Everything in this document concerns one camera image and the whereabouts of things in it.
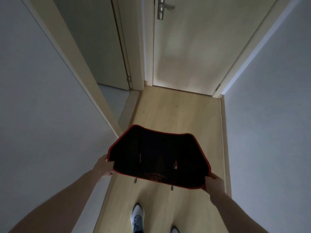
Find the white tile floor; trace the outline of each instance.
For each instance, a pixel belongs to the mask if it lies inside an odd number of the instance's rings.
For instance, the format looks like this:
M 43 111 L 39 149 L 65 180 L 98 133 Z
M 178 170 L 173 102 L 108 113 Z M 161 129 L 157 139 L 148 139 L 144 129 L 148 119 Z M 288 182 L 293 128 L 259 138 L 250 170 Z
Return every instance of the white tile floor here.
M 130 91 L 102 84 L 98 86 L 116 120 L 119 121 Z

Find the floor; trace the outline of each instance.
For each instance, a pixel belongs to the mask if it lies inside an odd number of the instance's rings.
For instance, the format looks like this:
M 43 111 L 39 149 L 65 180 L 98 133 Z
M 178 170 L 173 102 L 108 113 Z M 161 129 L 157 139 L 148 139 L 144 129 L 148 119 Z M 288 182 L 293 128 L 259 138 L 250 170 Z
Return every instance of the floor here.
M 220 99 L 145 86 L 134 124 L 169 133 L 192 133 L 211 164 L 224 178 Z M 95 232 L 132 232 L 130 215 L 136 202 L 145 209 L 145 232 L 227 232 L 217 209 L 202 190 L 171 187 L 114 174 Z
M 119 121 L 127 98 L 130 95 L 130 90 L 110 87 L 103 84 L 97 85 L 107 104 L 109 105 L 114 117 L 117 121 Z

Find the closed door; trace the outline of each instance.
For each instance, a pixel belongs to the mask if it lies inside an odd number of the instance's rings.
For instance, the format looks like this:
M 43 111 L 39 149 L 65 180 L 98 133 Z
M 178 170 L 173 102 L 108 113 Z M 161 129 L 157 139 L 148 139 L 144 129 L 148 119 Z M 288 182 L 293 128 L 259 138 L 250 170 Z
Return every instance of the closed door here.
M 155 0 L 153 85 L 212 95 L 276 0 Z
M 97 83 L 129 89 L 111 0 L 53 0 Z

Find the person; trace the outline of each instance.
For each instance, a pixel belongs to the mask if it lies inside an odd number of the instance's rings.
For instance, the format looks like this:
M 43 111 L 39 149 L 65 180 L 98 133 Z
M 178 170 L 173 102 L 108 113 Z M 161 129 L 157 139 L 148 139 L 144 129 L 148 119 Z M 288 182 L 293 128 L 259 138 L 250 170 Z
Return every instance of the person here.
M 31 211 L 9 233 L 71 233 L 96 183 L 112 173 L 114 162 L 106 159 L 107 155 L 99 158 L 91 171 Z M 205 177 L 205 186 L 229 233 L 268 233 L 226 194 L 224 181 L 216 174 Z M 134 205 L 130 221 L 133 233 L 144 233 L 141 204 Z M 170 233 L 181 232 L 173 226 Z

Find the forearm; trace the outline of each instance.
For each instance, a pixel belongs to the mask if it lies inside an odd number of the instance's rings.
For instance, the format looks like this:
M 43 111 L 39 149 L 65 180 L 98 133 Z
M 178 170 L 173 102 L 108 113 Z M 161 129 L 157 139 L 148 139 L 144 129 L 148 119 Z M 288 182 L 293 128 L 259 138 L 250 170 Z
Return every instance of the forearm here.
M 268 233 L 251 219 L 227 194 L 211 195 L 229 233 Z
M 99 177 L 92 170 L 35 208 L 10 233 L 70 233 L 84 209 Z

